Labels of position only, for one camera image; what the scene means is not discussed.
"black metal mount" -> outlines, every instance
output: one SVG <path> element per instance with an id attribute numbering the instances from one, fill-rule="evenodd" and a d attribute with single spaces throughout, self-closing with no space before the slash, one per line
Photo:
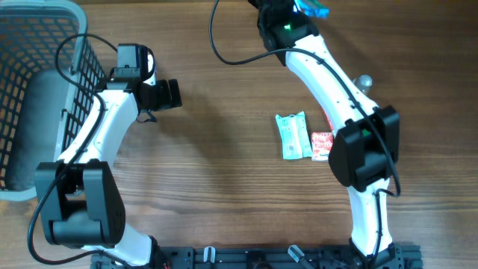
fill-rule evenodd
<path id="1" fill-rule="evenodd" d="M 169 269 L 348 269 L 367 268 L 355 249 L 350 245 L 328 246 L 302 249 L 304 262 L 296 262 L 288 249 L 252 248 L 252 249 L 216 249 L 214 255 L 205 249 L 191 247 L 162 247 Z M 90 269 L 121 269 L 122 265 L 113 263 L 104 256 L 93 256 Z M 137 268 L 154 268 L 145 265 Z M 419 246 L 400 246 L 391 244 L 383 250 L 377 259 L 380 269 L 421 269 L 421 251 Z"/>
<path id="2" fill-rule="evenodd" d="M 148 48 L 139 44 L 118 45 L 118 66 L 114 68 L 115 78 L 148 79 Z"/>
<path id="3" fill-rule="evenodd" d="M 140 109 L 149 111 L 161 111 L 182 106 L 178 81 L 175 79 L 160 80 L 154 86 L 142 83 L 134 91 L 134 96 Z"/>
<path id="4" fill-rule="evenodd" d="M 381 134 L 393 161 L 398 161 L 399 127 L 398 113 L 388 106 L 377 108 L 370 120 Z M 379 179 L 387 179 L 391 170 L 379 141 L 364 120 L 348 120 L 338 130 L 329 154 L 329 165 L 338 181 L 345 187 L 353 186 L 365 191 Z"/>
<path id="5" fill-rule="evenodd" d="M 257 26 L 267 51 L 292 48 L 295 42 L 319 30 L 314 23 L 301 12 L 294 11 L 294 0 L 249 0 L 259 10 Z M 285 66 L 285 52 L 277 57 Z"/>
<path id="6" fill-rule="evenodd" d="M 62 161 L 40 163 L 34 175 L 37 197 L 43 197 L 64 167 Z M 84 191 L 84 197 L 73 195 L 78 190 Z M 41 218 L 50 244 L 70 248 L 118 244 L 125 230 L 125 206 L 108 163 L 92 160 L 72 165 L 48 196 Z"/>

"gray basket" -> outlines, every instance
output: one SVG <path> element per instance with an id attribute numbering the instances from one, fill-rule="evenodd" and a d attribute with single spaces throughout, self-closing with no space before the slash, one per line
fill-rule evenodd
<path id="1" fill-rule="evenodd" d="M 93 97 L 54 65 L 58 44 L 86 32 L 86 15 L 70 1 L 0 1 L 0 200 L 35 197 L 38 164 L 56 161 L 86 120 Z M 60 66 L 92 89 L 105 72 L 89 42 L 74 41 L 60 53 Z"/>

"wood grain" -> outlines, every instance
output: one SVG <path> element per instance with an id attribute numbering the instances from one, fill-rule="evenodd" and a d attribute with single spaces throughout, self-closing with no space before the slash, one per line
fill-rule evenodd
<path id="1" fill-rule="evenodd" d="M 394 240 L 419 244 L 426 268 L 478 263 L 478 4 L 475 1 L 329 1 L 317 22 L 351 77 L 371 74 L 370 97 L 401 115 L 403 196 L 388 200 Z M 160 78 L 177 78 L 183 108 L 128 130 L 114 175 L 128 222 L 163 246 L 346 244 L 345 188 L 328 164 L 284 161 L 274 117 L 304 111 L 310 131 L 326 119 L 304 84 L 274 57 L 220 63 L 208 42 L 211 2 L 84 5 L 90 33 L 145 44 Z M 217 47 L 231 60 L 264 51 L 246 1 L 220 4 Z M 93 41 L 106 67 L 115 55 Z M 0 267 L 46 268 L 26 248 L 35 201 L 0 202 Z M 41 255 L 76 253 L 45 242 Z M 88 260 L 60 268 L 85 268 Z"/>

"black cable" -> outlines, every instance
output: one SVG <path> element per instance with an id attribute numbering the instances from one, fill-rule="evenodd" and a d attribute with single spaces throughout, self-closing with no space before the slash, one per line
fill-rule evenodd
<path id="1" fill-rule="evenodd" d="M 99 114 L 98 114 L 98 118 L 96 119 L 95 123 L 93 124 L 93 127 L 92 129 L 90 130 L 90 132 L 88 133 L 88 135 L 86 136 L 86 138 L 84 139 L 83 143 L 80 145 L 80 147 L 78 148 L 77 152 L 74 154 L 73 158 L 66 164 L 66 166 L 57 174 L 57 176 L 55 177 L 55 179 L 53 180 L 53 182 L 50 184 L 50 186 L 48 187 L 47 191 L 45 192 L 45 194 L 40 198 L 39 202 L 38 202 L 38 205 L 37 207 L 35 208 L 35 211 L 31 217 L 31 221 L 30 221 L 30 226 L 28 227 L 28 235 L 27 235 L 27 245 L 28 245 L 28 251 L 30 252 L 31 256 L 37 260 L 38 262 L 41 262 L 45 265 L 63 265 L 63 264 L 66 264 L 68 262 L 73 262 L 77 259 L 81 259 L 81 258 L 84 258 L 88 255 L 93 255 L 93 254 L 99 254 L 99 255 L 103 255 L 103 256 L 106 256 L 108 257 L 109 259 L 112 259 L 114 260 L 115 262 L 119 262 L 121 264 L 123 264 L 123 266 L 125 266 L 126 268 L 131 268 L 131 266 L 129 266 L 128 263 L 126 263 L 125 261 L 123 260 L 119 260 L 118 258 L 110 255 L 109 253 L 106 253 L 105 251 L 103 250 L 93 250 L 93 251 L 88 251 L 88 252 L 85 252 L 85 253 L 82 253 L 82 254 L 79 254 L 77 256 L 73 256 L 73 257 L 70 257 L 70 258 L 67 258 L 67 259 L 62 259 L 62 260 L 58 260 L 58 261 L 51 261 L 51 260 L 48 260 L 48 259 L 44 259 L 42 257 L 40 257 L 40 255 L 38 255 L 37 251 L 35 250 L 35 247 L 34 247 L 34 243 L 33 243 L 33 234 L 34 234 L 34 229 L 35 229 L 35 224 L 37 222 L 37 219 L 38 219 L 38 216 L 40 215 L 40 212 L 42 210 L 42 207 L 45 205 L 45 202 L 46 200 L 48 199 L 48 196 L 50 195 L 50 193 L 53 191 L 53 189 L 55 188 L 55 186 L 58 184 L 58 182 L 60 180 L 63 179 L 63 177 L 66 175 L 66 172 L 68 171 L 68 169 L 75 163 L 76 160 L 78 160 L 78 158 L 83 154 L 83 152 L 85 151 L 88 143 L 90 142 L 91 138 L 93 137 L 93 135 L 95 134 L 100 122 L 102 121 L 103 119 L 103 116 L 105 114 L 105 102 L 103 100 L 103 98 L 98 94 L 96 93 L 94 90 L 91 90 L 91 89 L 88 89 L 87 87 L 85 86 L 82 86 L 80 85 L 79 83 L 73 81 L 72 79 L 70 79 L 69 77 L 67 77 L 60 69 L 60 66 L 58 64 L 58 55 L 60 54 L 60 51 L 61 49 L 63 48 L 63 46 L 69 42 L 70 40 L 72 39 L 75 39 L 77 37 L 93 37 L 93 38 L 96 38 L 97 40 L 101 40 L 103 43 L 106 43 L 107 45 L 109 45 L 115 52 L 117 52 L 117 48 L 115 46 L 113 46 L 111 43 L 109 43 L 107 40 L 104 40 L 103 38 L 101 37 L 98 37 L 96 36 L 95 34 L 74 34 L 72 36 L 69 36 L 67 37 L 62 43 L 60 43 L 60 45 L 58 46 L 57 48 L 57 51 L 55 53 L 55 69 L 57 70 L 57 72 L 61 75 L 61 77 L 63 77 L 66 81 L 68 81 L 70 84 L 73 84 L 75 85 L 78 89 L 82 89 L 84 90 L 85 92 L 91 92 L 93 96 L 95 96 L 98 100 L 99 100 Z"/>
<path id="2" fill-rule="evenodd" d="M 345 90 L 348 97 L 350 98 L 350 101 L 352 101 L 353 105 L 357 108 L 358 112 L 360 112 L 360 114 L 363 116 L 365 122 L 367 123 L 368 127 L 370 128 L 371 133 L 379 141 L 379 144 L 382 147 L 382 150 L 385 154 L 385 157 L 387 158 L 388 169 L 391 170 L 391 174 L 394 177 L 395 188 L 397 189 L 397 192 L 394 194 L 393 192 L 382 189 L 382 188 L 378 189 L 375 192 L 376 202 L 377 202 L 376 207 L 377 207 L 377 217 L 378 217 L 378 228 L 379 228 L 379 230 L 378 230 L 376 250 L 375 250 L 375 253 L 374 253 L 374 255 L 372 257 L 372 260 L 371 260 L 371 263 L 370 263 L 370 266 L 374 267 L 375 262 L 376 262 L 376 257 L 378 256 L 378 252 L 379 252 L 379 248 L 380 248 L 380 242 L 382 240 L 382 212 L 380 211 L 380 193 L 383 192 L 383 193 L 385 193 L 387 195 L 390 195 L 392 197 L 399 197 L 400 193 L 401 193 L 400 179 L 398 177 L 397 168 L 395 167 L 394 160 L 391 157 L 391 154 L 388 151 L 388 148 L 385 145 L 385 142 L 384 142 L 379 130 L 377 130 L 377 128 L 372 123 L 372 121 L 370 120 L 367 113 L 365 113 L 365 111 L 361 107 L 360 103 L 356 100 L 356 98 L 354 97 L 354 95 L 352 94 L 352 92 L 350 91 L 348 86 L 345 84 L 345 82 L 342 80 L 342 78 L 337 74 L 337 72 L 327 62 L 325 62 L 324 59 L 322 59 L 321 57 L 317 56 L 316 54 L 314 54 L 312 52 L 306 51 L 304 49 L 286 48 L 286 49 L 277 49 L 277 50 L 273 50 L 273 51 L 270 51 L 270 52 L 266 52 L 266 53 L 263 53 L 261 55 L 257 55 L 255 57 L 252 57 L 252 58 L 249 58 L 249 59 L 243 60 L 243 61 L 228 61 L 228 60 L 224 59 L 219 54 L 219 52 L 217 52 L 216 46 L 214 45 L 214 38 L 213 38 L 213 34 L 212 34 L 212 25 L 213 25 L 213 21 L 214 21 L 214 14 L 216 13 L 216 9 L 217 9 L 218 4 L 219 4 L 219 0 L 216 0 L 216 2 L 214 4 L 214 7 L 212 9 L 212 12 L 211 12 L 211 18 L 209 20 L 209 41 L 211 42 L 211 48 L 212 48 L 214 54 L 219 58 L 219 60 L 221 60 L 223 63 L 228 64 L 228 65 L 240 65 L 240 64 L 247 64 L 247 63 L 250 63 L 252 61 L 256 61 L 258 59 L 267 57 L 269 55 L 275 55 L 275 54 L 278 54 L 280 52 L 299 52 L 299 53 L 303 53 L 305 55 L 308 55 L 308 56 L 312 57 L 313 59 L 317 60 L 318 64 L 324 65 L 325 68 L 327 68 L 328 71 L 335 77 L 335 79 L 337 79 L 338 83 L 342 86 L 342 88 Z"/>
<path id="3" fill-rule="evenodd" d="M 114 74 L 114 67 L 110 69 L 110 75 L 108 76 L 108 81 L 110 81 L 111 78 L 113 78 L 113 74 Z"/>

